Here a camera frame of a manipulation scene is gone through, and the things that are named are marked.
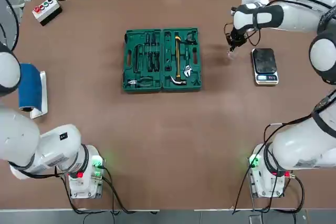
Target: gray floor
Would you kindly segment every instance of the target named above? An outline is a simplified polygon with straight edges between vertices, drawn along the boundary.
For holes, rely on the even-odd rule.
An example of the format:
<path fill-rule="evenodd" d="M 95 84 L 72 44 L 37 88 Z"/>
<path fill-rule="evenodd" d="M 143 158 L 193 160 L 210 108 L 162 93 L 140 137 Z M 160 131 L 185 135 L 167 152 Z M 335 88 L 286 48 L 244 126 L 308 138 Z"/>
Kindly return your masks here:
<path fill-rule="evenodd" d="M 231 211 L 192 211 L 166 210 L 156 215 L 149 212 L 137 212 L 132 215 L 115 216 L 116 224 L 240 224 L 249 223 L 249 217 L 258 215 L 251 211 L 240 211 L 232 215 Z M 77 215 L 72 211 L 23 211 L 0 212 L 1 224 L 35 223 L 35 224 L 82 224 L 85 215 Z M 297 214 L 297 224 L 330 224 L 335 223 L 336 210 L 303 210 Z M 292 215 L 270 211 L 263 214 L 264 224 L 291 224 Z M 89 215 L 85 224 L 113 223 L 109 212 Z"/>

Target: digital scale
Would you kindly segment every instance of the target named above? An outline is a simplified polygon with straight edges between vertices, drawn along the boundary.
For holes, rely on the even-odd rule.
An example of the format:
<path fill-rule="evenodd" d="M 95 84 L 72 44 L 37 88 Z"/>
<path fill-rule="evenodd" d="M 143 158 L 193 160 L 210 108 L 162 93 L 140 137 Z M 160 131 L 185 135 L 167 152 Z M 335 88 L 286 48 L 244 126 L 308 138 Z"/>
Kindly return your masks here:
<path fill-rule="evenodd" d="M 274 52 L 271 48 L 254 48 L 251 52 L 255 80 L 258 85 L 276 85 L 279 82 Z"/>

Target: green indicator light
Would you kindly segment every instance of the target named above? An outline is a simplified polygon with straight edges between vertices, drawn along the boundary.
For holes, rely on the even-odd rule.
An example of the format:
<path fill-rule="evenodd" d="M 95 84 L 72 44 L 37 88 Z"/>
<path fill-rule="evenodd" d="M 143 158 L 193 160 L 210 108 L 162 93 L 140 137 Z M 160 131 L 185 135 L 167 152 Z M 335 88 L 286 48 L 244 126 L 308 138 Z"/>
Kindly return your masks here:
<path fill-rule="evenodd" d="M 255 154 L 251 155 L 251 157 L 249 158 L 249 162 L 251 164 L 251 168 L 258 167 L 259 159 L 260 159 L 260 155 L 258 155 L 257 157 L 256 157 Z"/>

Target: control box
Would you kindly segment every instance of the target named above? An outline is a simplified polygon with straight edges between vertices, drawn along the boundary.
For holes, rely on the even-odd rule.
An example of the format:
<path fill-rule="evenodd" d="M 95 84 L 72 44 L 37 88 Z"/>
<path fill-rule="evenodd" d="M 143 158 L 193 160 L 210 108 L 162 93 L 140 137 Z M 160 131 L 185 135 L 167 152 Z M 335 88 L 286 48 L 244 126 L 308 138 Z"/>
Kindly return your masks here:
<path fill-rule="evenodd" d="M 61 6 L 56 0 L 45 0 L 32 11 L 34 17 L 41 25 L 45 26 L 62 12 Z"/>

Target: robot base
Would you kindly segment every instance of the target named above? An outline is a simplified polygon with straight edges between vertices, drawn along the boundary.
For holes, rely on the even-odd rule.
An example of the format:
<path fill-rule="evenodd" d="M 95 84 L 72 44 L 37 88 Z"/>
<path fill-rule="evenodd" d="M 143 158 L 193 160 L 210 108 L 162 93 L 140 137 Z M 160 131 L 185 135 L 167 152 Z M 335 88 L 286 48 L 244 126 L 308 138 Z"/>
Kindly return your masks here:
<path fill-rule="evenodd" d="M 261 148 L 262 144 L 258 144 L 251 157 L 249 158 L 248 164 L 254 159 L 256 153 Z M 268 171 L 264 162 L 264 148 L 257 155 L 254 161 L 255 167 L 251 168 L 249 173 L 250 178 L 250 189 L 251 196 L 253 198 L 259 197 L 272 197 L 272 192 L 274 188 L 273 197 L 279 197 L 282 195 L 283 188 L 285 185 L 285 177 L 281 176 L 277 178 L 277 183 L 274 187 L 276 177 Z"/>
<path fill-rule="evenodd" d="M 69 177 L 69 186 L 71 198 L 101 198 L 102 195 L 102 177 L 104 170 L 98 169 L 95 166 L 104 165 L 103 158 L 99 155 L 97 149 L 92 145 L 86 145 L 89 151 L 89 163 L 82 177 Z"/>
<path fill-rule="evenodd" d="M 47 76 L 44 71 L 40 72 L 40 78 L 41 78 L 41 85 L 42 85 L 42 103 L 41 103 L 42 111 L 39 111 L 38 109 L 34 108 L 30 112 L 31 119 L 37 118 L 41 115 L 48 113 Z"/>

